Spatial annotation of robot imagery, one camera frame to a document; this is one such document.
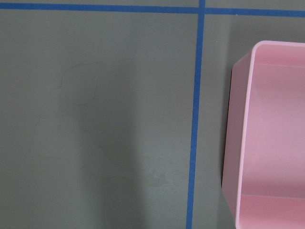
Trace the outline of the pink plastic tray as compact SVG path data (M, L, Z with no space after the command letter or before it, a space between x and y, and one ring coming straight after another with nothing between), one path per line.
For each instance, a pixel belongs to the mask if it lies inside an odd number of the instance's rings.
M238 229L305 226L305 45L261 41L232 69L222 191Z

